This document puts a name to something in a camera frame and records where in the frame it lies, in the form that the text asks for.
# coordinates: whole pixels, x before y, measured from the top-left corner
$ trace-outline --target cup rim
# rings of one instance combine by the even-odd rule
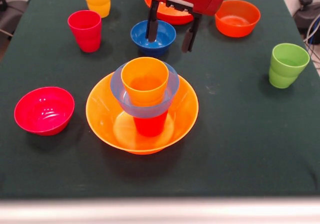
[[[94,14],[96,14],[98,17],[99,17],[99,21],[98,21],[98,23],[96,24],[96,25],[94,25],[94,26],[91,26],[91,27],[88,27],[88,28],[78,28],[78,27],[74,27],[73,25],[71,25],[70,24],[70,18],[73,16],[73,15],[76,15],[76,14],[78,14],[78,13],[82,13],[82,12],[91,12],[91,13],[94,13]],[[70,26],[70,27],[72,27],[73,29],[76,29],[76,30],[89,30],[89,29],[92,29],[92,28],[95,28],[95,27],[97,27],[97,26],[99,26],[100,25],[100,23],[101,23],[101,16],[96,12],[96,11],[94,11],[94,10],[78,10],[78,11],[75,11],[74,13],[72,13],[69,17],[68,17],[68,25]]]
[[[157,86],[156,88],[150,89],[150,90],[137,90],[137,89],[134,89],[134,88],[132,88],[131,86],[129,86],[129,85],[124,81],[124,78],[123,78],[124,69],[126,68],[126,66],[127,66],[129,63],[131,63],[132,61],[138,60],[138,59],[155,59],[155,60],[161,62],[162,65],[165,67],[166,73],[167,73],[166,79],[164,80],[164,82],[163,82],[161,85]],[[168,83],[168,80],[169,80],[169,70],[168,70],[166,64],[165,64],[162,60],[159,60],[159,59],[154,58],[154,57],[141,56],[141,57],[134,58],[134,59],[128,61],[128,62],[123,66],[123,68],[122,68],[122,70],[121,70],[121,81],[122,81],[123,85],[124,85],[125,87],[127,87],[128,89],[130,89],[130,90],[132,90],[132,91],[135,91],[135,92],[139,92],[139,93],[147,93],[147,92],[152,92],[152,91],[161,89],[161,88],[163,88],[164,85],[166,85],[166,84]]]
[[[303,65],[288,65],[288,64],[285,64],[283,63],[282,61],[279,61],[279,59],[275,56],[275,49],[279,46],[294,46],[300,50],[303,51],[303,53],[305,53],[308,57],[308,61],[303,64]],[[310,62],[310,55],[309,53],[301,46],[297,45],[297,44],[293,44],[293,43],[288,43],[288,42],[284,42],[284,43],[279,43],[277,44],[276,46],[274,46],[274,48],[272,49],[272,56],[276,59],[277,62],[281,63],[282,65],[286,66],[286,67],[289,67],[289,68],[302,68],[302,67],[305,67],[306,65],[308,65],[308,63]]]

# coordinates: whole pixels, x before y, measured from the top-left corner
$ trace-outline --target green tablecloth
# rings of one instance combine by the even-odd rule
[[[288,89],[268,82],[273,46],[303,46],[283,0],[246,0],[261,11],[254,32],[220,34],[203,17],[193,51],[181,53],[189,26],[160,59],[194,87],[199,116],[190,133],[153,155],[133,155],[100,141],[86,121],[94,85],[140,55],[130,30],[148,17],[143,0],[111,0],[99,51],[80,51],[68,16],[85,0],[31,0],[0,64],[0,197],[316,195],[320,176],[320,80],[310,63]],[[71,92],[68,127],[43,137],[13,117],[27,92],[59,86]]]

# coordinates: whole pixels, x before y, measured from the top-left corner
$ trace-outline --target red bowl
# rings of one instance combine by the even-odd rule
[[[72,95],[65,89],[48,86],[23,96],[14,109],[14,120],[27,132],[52,136],[61,132],[75,109]]]
[[[225,0],[215,14],[217,29],[232,38],[249,35],[260,20],[259,9],[244,0]]]
[[[152,0],[144,0],[149,8],[151,1]],[[176,10],[173,7],[166,7],[166,4],[163,2],[159,3],[156,16],[159,20],[170,23],[171,25],[184,25],[194,20],[194,17],[190,13]]]

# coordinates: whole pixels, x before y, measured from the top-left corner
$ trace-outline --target red cup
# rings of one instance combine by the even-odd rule
[[[146,137],[159,135],[164,130],[167,114],[168,110],[152,118],[133,117],[136,130]]]
[[[93,53],[99,49],[102,22],[98,13],[92,10],[76,11],[69,16],[68,25],[82,51]]]

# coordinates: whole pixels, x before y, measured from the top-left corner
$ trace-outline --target bowl rim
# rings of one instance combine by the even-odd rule
[[[307,57],[308,61],[307,61],[305,64],[302,64],[302,65],[288,65],[288,64],[283,63],[283,62],[280,61],[280,60],[278,59],[278,57],[275,55],[275,50],[276,50],[277,48],[281,47],[281,46],[287,46],[287,47],[290,46],[290,47],[294,47],[294,48],[296,48],[296,49],[301,50],[301,51],[303,52],[303,54]],[[277,62],[279,62],[280,64],[282,64],[283,66],[289,67],[289,68],[294,68],[294,69],[296,69],[296,68],[303,68],[303,67],[305,67],[306,65],[308,65],[309,62],[310,62],[310,55],[309,55],[309,53],[306,51],[306,49],[304,49],[303,47],[301,47],[301,46],[299,46],[299,45],[297,45],[297,44],[289,43],[289,42],[283,42],[283,43],[279,43],[279,44],[275,45],[274,48],[272,49],[272,57],[273,57]]]
[[[85,13],[94,13],[95,15],[97,15],[97,16],[99,17],[98,23],[97,23],[96,25],[94,25],[94,26],[89,27],[89,28],[78,28],[78,27],[75,27],[75,26],[73,26],[73,25],[70,24],[70,19],[71,19],[74,15],[77,15],[77,14],[79,14],[79,13],[84,13],[84,12],[85,12]],[[73,28],[73,29],[75,29],[75,30],[82,30],[82,31],[83,31],[83,30],[91,30],[91,29],[94,29],[94,28],[96,28],[97,26],[99,26],[99,25],[101,24],[101,22],[102,22],[102,18],[101,18],[101,16],[99,15],[99,13],[96,12],[96,11],[94,11],[94,10],[77,10],[77,11],[75,11],[75,12],[73,12],[72,14],[69,15],[67,22],[68,22],[69,27],[71,27],[71,28]]]
[[[235,1],[241,2],[241,3],[244,3],[244,4],[247,4],[247,5],[251,6],[254,10],[256,10],[257,13],[258,13],[258,18],[257,18],[257,20],[254,21],[254,22],[252,22],[252,23],[250,23],[250,24],[248,24],[248,25],[237,26],[237,25],[229,24],[229,23],[223,21],[220,17],[218,17],[217,13],[219,12],[219,10],[215,13],[214,17],[215,17],[216,19],[218,19],[220,22],[222,22],[222,23],[224,23],[225,25],[228,25],[228,26],[230,26],[230,27],[244,28],[244,27],[252,27],[252,26],[255,26],[255,25],[260,21],[261,12],[260,12],[259,8],[256,7],[256,6],[255,6],[254,4],[252,4],[251,2],[248,2],[248,1],[246,1],[246,0],[224,0],[224,1],[222,2],[221,6],[223,5],[223,3],[232,3],[232,2],[235,2]]]
[[[69,97],[71,97],[71,100],[72,100],[72,109],[70,111],[70,114],[67,116],[67,119],[65,121],[63,121],[61,124],[51,128],[51,129],[48,129],[48,130],[32,130],[32,129],[28,129],[28,128],[25,128],[24,126],[22,126],[18,120],[17,120],[17,108],[19,106],[19,104],[21,104],[22,100],[24,98],[26,98],[26,96],[30,95],[31,93],[34,93],[34,92],[37,92],[39,90],[42,90],[42,89],[59,89],[65,93],[68,94]],[[31,90],[29,92],[27,92],[25,95],[23,95],[23,97],[20,98],[20,100],[17,102],[17,104],[15,105],[15,108],[14,108],[14,111],[13,111],[13,116],[14,116],[14,120],[15,120],[15,123],[20,127],[22,128],[23,130],[27,131],[27,132],[30,132],[30,133],[36,133],[36,134],[43,134],[43,133],[46,133],[46,132],[50,132],[50,131],[53,131],[61,126],[63,126],[66,122],[68,122],[71,118],[71,116],[73,115],[75,111],[75,99],[74,97],[71,95],[70,92],[68,92],[66,89],[63,89],[61,87],[58,87],[58,86],[44,86],[44,87],[39,87],[37,89],[34,89],[34,90]]]
[[[176,71],[171,65],[169,65],[168,63],[166,63],[165,61],[163,61],[163,63],[167,66],[167,68],[168,68],[168,66],[169,66],[170,68],[172,68],[172,70],[174,71],[173,74],[175,74],[175,78],[177,78],[177,82],[178,82],[177,88],[176,88],[176,90],[175,90],[175,92],[174,92],[174,94],[172,95],[171,98],[169,98],[169,99],[161,102],[160,104],[153,105],[153,106],[143,106],[143,107],[141,107],[141,106],[128,105],[127,103],[122,102],[120,99],[118,99],[118,98],[114,95],[114,90],[112,89],[112,87],[111,87],[111,85],[110,85],[110,90],[111,90],[112,95],[114,96],[114,98],[115,98],[118,102],[120,102],[122,105],[124,105],[124,106],[126,106],[126,107],[128,107],[128,108],[144,108],[144,109],[146,109],[146,110],[147,110],[147,109],[157,108],[157,107],[160,106],[160,105],[165,105],[166,103],[170,102],[170,101],[176,96],[177,91],[179,90],[179,87],[180,87],[180,83],[181,83],[181,82],[180,82],[180,78],[179,78],[179,75],[178,75],[177,71]],[[111,78],[110,78],[110,83],[111,83],[111,81],[112,81],[112,79],[113,79],[113,77],[114,77],[114,73],[119,72],[119,71],[121,71],[121,73],[122,73],[122,69],[124,68],[124,66],[125,66],[126,64],[127,64],[127,62],[124,63],[124,64],[122,64],[122,65],[119,66],[114,72],[112,72],[112,76],[111,76]]]
[[[162,149],[165,149],[175,143],[177,143],[178,141],[180,141],[182,138],[184,138],[189,132],[190,130],[193,128],[193,126],[195,125],[197,119],[198,119],[198,115],[199,115],[199,100],[198,100],[198,96],[197,96],[197,93],[196,91],[194,90],[194,88],[192,87],[192,85],[186,80],[184,79],[182,76],[178,75],[179,77],[179,82],[184,82],[185,85],[187,85],[189,87],[189,90],[192,91],[192,94],[195,96],[196,98],[196,109],[195,109],[195,117],[194,119],[192,120],[192,124],[189,126],[189,128],[182,134],[180,135],[176,140],[171,140],[168,142],[168,144],[164,145],[164,146],[161,146],[161,147],[157,147],[157,148],[153,148],[153,149],[145,149],[145,150],[133,150],[133,149],[127,149],[127,148],[123,148],[123,147],[120,147],[120,146],[117,146],[115,144],[112,144],[111,142],[107,141],[106,139],[104,139],[99,133],[96,132],[96,129],[93,128],[92,124],[91,124],[91,121],[89,121],[89,99],[91,98],[91,96],[93,95],[93,92],[94,92],[94,89],[97,88],[97,86],[102,83],[105,79],[107,78],[112,78],[113,74],[115,72],[112,72],[110,74],[108,74],[107,76],[103,77],[94,87],[93,89],[91,90],[87,100],[86,100],[86,104],[85,104],[85,116],[86,116],[86,121],[88,122],[88,125],[90,126],[91,130],[93,131],[93,133],[101,140],[103,141],[104,143],[108,144],[109,146],[111,147],[114,147],[116,149],[119,149],[119,150],[123,150],[123,151],[126,151],[126,152],[129,152],[129,153],[146,153],[146,152],[156,152],[156,151],[160,151]]]
[[[174,28],[173,25],[171,25],[170,23],[166,22],[166,21],[163,21],[163,20],[157,20],[158,21],[158,25],[162,24],[166,27],[169,27],[170,29],[173,30],[173,38],[172,40],[167,44],[167,45],[164,45],[164,46],[161,46],[161,47],[148,47],[148,46],[143,46],[141,45],[140,43],[136,42],[133,38],[133,30],[135,27],[143,24],[143,23],[147,23],[148,20],[143,20],[143,21],[140,21],[138,22],[137,24],[135,24],[132,28],[131,28],[131,31],[130,31],[130,37],[131,37],[131,40],[138,46],[138,47],[141,47],[141,48],[144,48],[144,49],[149,49],[149,50],[159,50],[159,49],[162,49],[162,48],[166,48],[166,47],[169,47],[176,39],[177,37],[177,32],[176,32],[176,29]]]

